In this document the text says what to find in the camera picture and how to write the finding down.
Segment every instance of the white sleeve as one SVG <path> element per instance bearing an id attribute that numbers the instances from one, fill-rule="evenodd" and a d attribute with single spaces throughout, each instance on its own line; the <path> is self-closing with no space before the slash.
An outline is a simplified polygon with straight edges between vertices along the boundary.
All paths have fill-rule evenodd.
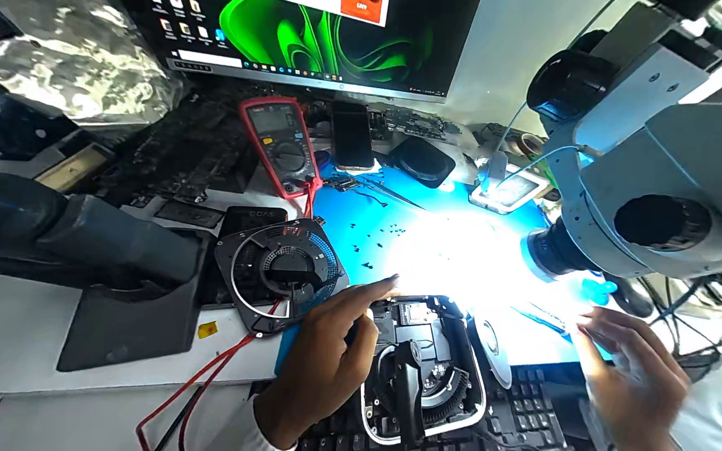
<path id="1" fill-rule="evenodd" d="M 255 421 L 255 396 L 244 403 L 227 425 L 216 435 L 206 451 L 294 451 L 277 449 L 261 433 Z"/>

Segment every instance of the taskbar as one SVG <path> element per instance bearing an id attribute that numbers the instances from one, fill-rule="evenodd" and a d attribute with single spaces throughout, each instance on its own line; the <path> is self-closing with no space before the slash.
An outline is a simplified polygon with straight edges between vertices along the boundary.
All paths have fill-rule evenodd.
<path id="1" fill-rule="evenodd" d="M 268 81 L 281 84 L 294 84 L 305 87 L 317 87 L 319 89 L 331 89 L 333 91 L 346 91 L 355 92 L 358 94 L 368 94 L 371 96 L 398 98 L 398 99 L 410 99 L 419 100 L 422 102 L 433 102 L 435 104 L 443 104 L 447 101 L 446 96 L 420 94 L 414 91 L 394 91 L 390 89 L 384 89 L 381 87 L 368 87 L 359 84 L 349 84 L 337 80 L 334 81 L 333 75 L 331 79 L 321 77 L 306 77 L 297 76 L 294 73 L 288 75 L 286 72 L 280 72 L 279 68 L 276 71 L 259 71 L 252 70 L 243 67 L 241 60 L 235 59 L 238 63 L 230 62 L 229 65 L 222 65 L 215 61 L 192 61 L 190 59 L 179 59 L 179 58 L 166 58 L 166 64 L 170 69 L 177 71 L 188 71 L 188 72 L 204 72 L 208 74 L 214 74 L 218 76 L 231 76 L 243 79 L 254 79 L 261 81 Z"/>

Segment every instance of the left hand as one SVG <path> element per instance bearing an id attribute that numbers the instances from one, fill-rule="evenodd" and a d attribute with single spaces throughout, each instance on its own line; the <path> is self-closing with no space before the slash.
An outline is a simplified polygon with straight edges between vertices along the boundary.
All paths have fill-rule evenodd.
<path id="1" fill-rule="evenodd" d="M 388 297 L 397 279 L 395 274 L 352 286 L 308 313 L 280 376 L 255 398 L 255 419 L 272 446 L 291 448 L 366 380 L 378 341 L 378 328 L 367 310 Z M 344 338 L 356 320 L 358 333 L 348 347 Z"/>

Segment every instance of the multimeter dial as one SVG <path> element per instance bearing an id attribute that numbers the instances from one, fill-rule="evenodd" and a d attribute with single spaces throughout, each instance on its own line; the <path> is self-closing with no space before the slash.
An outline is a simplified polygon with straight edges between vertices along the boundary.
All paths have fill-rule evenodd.
<path id="1" fill-rule="evenodd" d="M 287 172 L 298 172 L 306 166 L 308 158 L 306 149 L 292 142 L 282 142 L 269 150 L 272 164 Z"/>

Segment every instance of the smartphone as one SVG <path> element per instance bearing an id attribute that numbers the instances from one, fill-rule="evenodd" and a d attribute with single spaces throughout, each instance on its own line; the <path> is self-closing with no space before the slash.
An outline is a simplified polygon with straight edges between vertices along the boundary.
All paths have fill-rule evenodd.
<path id="1" fill-rule="evenodd" d="M 337 169 L 365 171 L 375 166 L 366 105 L 333 103 L 333 150 Z"/>

